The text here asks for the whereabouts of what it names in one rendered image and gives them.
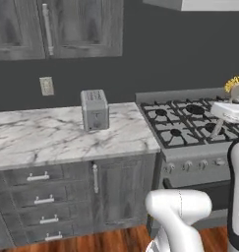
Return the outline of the dark oven door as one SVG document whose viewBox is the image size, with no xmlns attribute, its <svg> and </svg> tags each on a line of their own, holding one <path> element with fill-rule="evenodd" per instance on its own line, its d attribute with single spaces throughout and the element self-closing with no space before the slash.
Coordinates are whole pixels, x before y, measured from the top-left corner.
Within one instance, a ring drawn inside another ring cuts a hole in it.
<svg viewBox="0 0 239 252">
<path fill-rule="evenodd" d="M 207 193 L 212 202 L 212 209 L 214 211 L 228 208 L 230 181 L 217 181 L 205 184 L 196 184 L 188 186 L 173 186 L 168 178 L 162 180 L 165 189 L 190 189 L 199 190 Z"/>
</svg>

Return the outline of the grey wood base cabinet door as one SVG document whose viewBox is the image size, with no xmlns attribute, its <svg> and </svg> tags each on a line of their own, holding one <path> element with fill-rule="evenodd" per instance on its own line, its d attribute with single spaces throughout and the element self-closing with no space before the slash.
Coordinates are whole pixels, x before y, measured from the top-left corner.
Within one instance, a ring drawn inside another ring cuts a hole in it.
<svg viewBox="0 0 239 252">
<path fill-rule="evenodd" d="M 156 154 L 94 160 L 90 163 L 92 216 L 95 232 L 147 222 L 145 198 L 151 189 Z M 98 193 L 92 166 L 98 169 Z"/>
</svg>

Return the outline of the yellow bushy object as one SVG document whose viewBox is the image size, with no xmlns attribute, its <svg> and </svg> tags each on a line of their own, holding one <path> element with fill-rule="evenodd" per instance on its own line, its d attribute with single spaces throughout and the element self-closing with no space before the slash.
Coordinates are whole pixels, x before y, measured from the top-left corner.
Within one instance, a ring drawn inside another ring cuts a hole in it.
<svg viewBox="0 0 239 252">
<path fill-rule="evenodd" d="M 239 86 L 239 76 L 234 76 L 228 80 L 224 85 L 224 90 L 229 94 L 236 86 Z"/>
</svg>

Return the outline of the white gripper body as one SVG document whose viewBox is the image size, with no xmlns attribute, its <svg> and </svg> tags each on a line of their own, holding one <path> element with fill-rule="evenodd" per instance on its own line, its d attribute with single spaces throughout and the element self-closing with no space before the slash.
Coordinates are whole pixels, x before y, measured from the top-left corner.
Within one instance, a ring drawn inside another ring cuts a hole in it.
<svg viewBox="0 0 239 252">
<path fill-rule="evenodd" d="M 239 104 L 215 102 L 210 109 L 210 113 L 226 122 L 239 124 Z"/>
</svg>

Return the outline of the grey gas range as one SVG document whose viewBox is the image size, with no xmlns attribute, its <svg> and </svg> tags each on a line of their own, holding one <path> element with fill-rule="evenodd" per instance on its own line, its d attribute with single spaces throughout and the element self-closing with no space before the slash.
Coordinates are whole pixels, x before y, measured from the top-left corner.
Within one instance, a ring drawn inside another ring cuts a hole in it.
<svg viewBox="0 0 239 252">
<path fill-rule="evenodd" d="M 222 88 L 213 88 L 136 94 L 136 104 L 160 146 L 153 175 L 154 190 L 165 189 L 164 178 L 173 186 L 230 181 L 227 151 L 239 137 L 239 124 L 223 123 L 212 139 L 210 134 L 217 118 L 210 113 L 210 108 L 216 101 L 227 102 L 228 93 Z M 223 158 L 225 165 L 216 165 L 217 158 Z M 200 169 L 203 159 L 208 161 L 208 166 Z M 183 165 L 188 160 L 193 166 L 185 170 Z M 175 164 L 171 173 L 165 171 L 169 163 Z M 208 218 L 195 223 L 195 228 L 227 225 L 227 209 L 212 210 Z"/>
</svg>

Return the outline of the grey wall outlet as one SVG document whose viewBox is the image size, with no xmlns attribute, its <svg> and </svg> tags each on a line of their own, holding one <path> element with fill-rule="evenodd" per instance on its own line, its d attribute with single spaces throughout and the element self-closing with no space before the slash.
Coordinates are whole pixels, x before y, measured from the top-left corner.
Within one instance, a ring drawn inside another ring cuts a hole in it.
<svg viewBox="0 0 239 252">
<path fill-rule="evenodd" d="M 41 93 L 43 95 L 54 95 L 53 81 L 51 77 L 41 77 L 39 82 Z"/>
</svg>

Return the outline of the grey wood wall cabinet door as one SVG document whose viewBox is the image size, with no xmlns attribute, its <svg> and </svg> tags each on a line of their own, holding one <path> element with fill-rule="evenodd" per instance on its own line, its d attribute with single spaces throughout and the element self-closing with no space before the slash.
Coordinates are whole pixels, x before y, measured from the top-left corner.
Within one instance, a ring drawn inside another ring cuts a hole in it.
<svg viewBox="0 0 239 252">
<path fill-rule="evenodd" d="M 0 0 L 0 61 L 44 57 L 36 0 Z"/>
<path fill-rule="evenodd" d="M 36 0 L 45 55 L 51 59 L 116 57 L 123 53 L 124 0 Z M 47 46 L 42 4 L 49 10 L 54 55 Z"/>
</svg>

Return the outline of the grey toaster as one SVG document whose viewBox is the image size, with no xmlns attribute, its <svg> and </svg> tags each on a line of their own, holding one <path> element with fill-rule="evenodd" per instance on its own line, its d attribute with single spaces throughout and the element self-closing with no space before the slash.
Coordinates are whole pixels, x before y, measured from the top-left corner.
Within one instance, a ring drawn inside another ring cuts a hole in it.
<svg viewBox="0 0 239 252">
<path fill-rule="evenodd" d="M 86 131 L 109 128 L 109 106 L 104 90 L 81 91 L 81 102 Z"/>
</svg>

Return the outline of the grey range hood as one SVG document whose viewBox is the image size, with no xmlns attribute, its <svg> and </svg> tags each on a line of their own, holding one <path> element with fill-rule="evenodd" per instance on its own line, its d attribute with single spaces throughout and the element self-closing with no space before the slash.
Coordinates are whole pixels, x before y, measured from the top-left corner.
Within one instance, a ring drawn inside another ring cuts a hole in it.
<svg viewBox="0 0 239 252">
<path fill-rule="evenodd" d="M 143 2 L 186 12 L 239 12 L 239 0 L 143 0 Z"/>
</svg>

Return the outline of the grey wood drawer front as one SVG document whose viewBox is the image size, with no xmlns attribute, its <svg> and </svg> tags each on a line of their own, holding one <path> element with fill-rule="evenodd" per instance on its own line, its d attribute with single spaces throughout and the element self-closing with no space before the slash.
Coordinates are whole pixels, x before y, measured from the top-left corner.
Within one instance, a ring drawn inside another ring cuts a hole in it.
<svg viewBox="0 0 239 252">
<path fill-rule="evenodd" d="M 58 216 L 59 221 L 64 221 L 70 217 L 70 210 L 67 206 L 35 208 L 21 213 L 21 220 L 24 226 L 40 225 L 41 217 L 51 219 L 54 215 Z"/>
<path fill-rule="evenodd" d="M 32 173 L 33 176 L 38 176 L 43 175 L 45 171 L 47 171 L 48 174 L 50 175 L 50 178 L 47 179 L 49 181 L 55 179 L 61 179 L 63 177 L 63 172 L 60 165 L 45 165 L 45 166 L 12 169 L 4 171 L 4 176 L 7 183 L 10 186 L 18 186 L 18 185 L 32 184 L 34 182 L 46 181 L 46 180 L 31 181 L 31 182 L 27 181 L 27 178 L 30 176 L 30 173 Z"/>
<path fill-rule="evenodd" d="M 49 195 L 53 195 L 54 202 L 61 202 L 67 198 L 64 186 L 39 186 L 33 188 L 21 189 L 13 192 L 13 198 L 18 207 L 36 206 L 34 204 L 35 197 L 46 199 Z"/>
<path fill-rule="evenodd" d="M 52 226 L 39 226 L 29 229 L 27 231 L 28 240 L 30 243 L 43 242 L 46 237 L 46 233 L 50 235 L 57 235 L 58 231 L 61 231 L 63 238 L 73 235 L 73 229 L 70 224 L 59 224 Z"/>
</svg>

